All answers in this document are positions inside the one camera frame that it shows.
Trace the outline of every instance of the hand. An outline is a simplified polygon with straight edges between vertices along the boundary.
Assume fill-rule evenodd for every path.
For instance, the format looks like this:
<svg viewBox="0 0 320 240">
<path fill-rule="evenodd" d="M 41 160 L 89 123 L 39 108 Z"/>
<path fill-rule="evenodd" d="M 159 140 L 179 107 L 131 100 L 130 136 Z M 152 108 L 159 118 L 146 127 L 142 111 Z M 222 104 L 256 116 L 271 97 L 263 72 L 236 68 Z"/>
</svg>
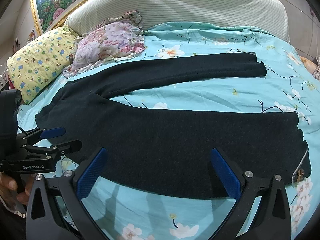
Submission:
<svg viewBox="0 0 320 240">
<path fill-rule="evenodd" d="M 33 176 L 29 175 L 24 192 L 17 195 L 17 200 L 24 205 L 28 204 L 33 181 Z M 17 188 L 18 185 L 13 178 L 6 175 L 4 172 L 0 172 L 0 195 L 8 206 L 13 207 L 15 205 L 14 200 L 11 197 L 10 190 L 17 190 Z"/>
</svg>

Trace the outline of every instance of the fingernail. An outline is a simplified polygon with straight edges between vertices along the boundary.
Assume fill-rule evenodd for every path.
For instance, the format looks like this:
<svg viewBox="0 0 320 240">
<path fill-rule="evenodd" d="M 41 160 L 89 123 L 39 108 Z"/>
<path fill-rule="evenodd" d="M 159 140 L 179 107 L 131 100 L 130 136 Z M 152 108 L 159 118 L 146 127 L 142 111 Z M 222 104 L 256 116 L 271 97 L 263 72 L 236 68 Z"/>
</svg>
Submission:
<svg viewBox="0 0 320 240">
<path fill-rule="evenodd" d="M 16 186 L 16 183 L 14 182 L 14 180 L 12 180 L 12 181 L 9 182 L 9 188 L 10 188 L 11 190 L 15 190 L 15 186 Z"/>
<path fill-rule="evenodd" d="M 17 200 L 18 200 L 19 202 L 21 202 L 21 201 L 23 201 L 23 197 L 22 197 L 22 196 L 17 195 Z"/>
</svg>

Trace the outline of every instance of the gold picture frame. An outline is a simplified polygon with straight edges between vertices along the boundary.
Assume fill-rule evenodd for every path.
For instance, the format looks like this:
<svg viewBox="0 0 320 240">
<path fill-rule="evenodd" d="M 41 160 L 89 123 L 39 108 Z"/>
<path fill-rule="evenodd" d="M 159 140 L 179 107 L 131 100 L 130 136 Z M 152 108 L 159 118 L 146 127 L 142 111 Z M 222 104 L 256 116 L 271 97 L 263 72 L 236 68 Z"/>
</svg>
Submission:
<svg viewBox="0 0 320 240">
<path fill-rule="evenodd" d="M 78 0 L 73 2 L 70 6 L 68 6 L 45 30 L 42 29 L 41 25 L 41 19 L 39 18 L 38 14 L 38 8 L 37 8 L 37 3 L 35 0 L 30 0 L 31 3 L 31 11 L 32 11 L 32 16 L 33 20 L 35 22 L 35 29 L 38 33 L 38 35 L 42 35 L 44 32 L 55 29 L 57 27 L 60 27 L 63 25 L 67 17 L 73 13 L 76 9 L 78 9 L 80 6 L 85 4 L 89 0 Z"/>
</svg>

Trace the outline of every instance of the bed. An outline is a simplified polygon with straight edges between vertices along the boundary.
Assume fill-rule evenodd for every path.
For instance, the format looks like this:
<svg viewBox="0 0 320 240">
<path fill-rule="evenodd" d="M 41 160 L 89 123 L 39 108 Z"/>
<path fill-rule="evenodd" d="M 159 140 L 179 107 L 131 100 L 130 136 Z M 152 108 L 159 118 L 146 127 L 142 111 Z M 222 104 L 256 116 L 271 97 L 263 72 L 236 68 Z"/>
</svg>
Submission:
<svg viewBox="0 0 320 240">
<path fill-rule="evenodd" d="M 161 52 L 165 53 L 163 49 L 168 48 L 181 57 L 254 51 L 258 62 L 265 63 L 267 75 L 263 81 L 260 78 L 224 78 L 177 83 L 136 90 L 112 100 L 147 108 L 299 112 L 298 127 L 309 145 L 312 173 L 309 178 L 299 183 L 293 181 L 292 186 L 286 188 L 294 239 L 320 202 L 320 83 L 304 68 L 288 43 L 284 6 L 277 0 L 89 0 L 74 11 L 65 24 L 82 34 L 105 18 L 130 10 L 140 11 L 143 17 L 147 46 L 132 61 L 157 60 Z M 36 127 L 35 115 L 51 102 L 67 81 L 99 74 L 120 63 L 107 63 L 69 79 L 58 76 L 33 102 L 20 107 L 20 127 L 24 130 Z M 38 145 L 49 146 L 50 143 L 43 140 Z M 77 163 L 64 157 L 57 163 L 57 171 L 45 176 L 58 177 L 76 167 Z M 234 202 L 230 198 L 195 200 L 156 195 L 102 177 L 83 200 L 98 226 L 108 237 L 118 240 L 208 239 Z M 72 223 L 63 202 L 60 203 L 66 220 Z M 249 228 L 258 205 L 259 198 L 239 234 Z"/>
</svg>

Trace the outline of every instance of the light blue floral bed sheet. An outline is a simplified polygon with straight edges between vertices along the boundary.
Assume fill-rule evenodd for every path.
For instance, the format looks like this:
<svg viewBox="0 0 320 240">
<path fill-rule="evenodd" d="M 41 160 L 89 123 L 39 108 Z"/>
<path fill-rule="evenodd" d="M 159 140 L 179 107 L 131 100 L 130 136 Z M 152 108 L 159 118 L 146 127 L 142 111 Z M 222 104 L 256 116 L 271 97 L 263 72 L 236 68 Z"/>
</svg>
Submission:
<svg viewBox="0 0 320 240">
<path fill-rule="evenodd" d="M 295 49 L 270 33 L 251 26 L 225 28 L 207 23 L 174 22 L 156 25 L 144 35 L 146 49 L 132 61 L 255 52 L 258 61 L 264 62 L 267 68 L 265 78 L 221 78 L 177 83 L 137 90 L 113 100 L 147 108 L 243 113 L 296 111 L 300 118 L 298 127 L 303 130 L 309 145 L 312 173 L 309 178 L 286 188 L 294 239 L 320 202 L 320 84 L 305 69 Z M 98 74 L 117 64 L 108 63 L 68 80 Z M 59 76 L 30 105 L 21 106 L 19 125 L 25 130 L 36 127 L 35 114 L 51 102 L 68 80 Z M 38 145 L 50 144 L 43 140 Z M 278 154 L 281 153 L 270 158 L 276 162 Z M 46 174 L 46 177 L 61 176 L 63 171 L 76 166 L 64 157 L 58 162 L 57 171 Z M 118 240 L 207 240 L 234 202 L 229 198 L 193 200 L 155 195 L 101 177 L 89 197 L 83 200 L 107 236 Z M 248 229 L 258 204 L 259 198 L 239 234 Z"/>
</svg>

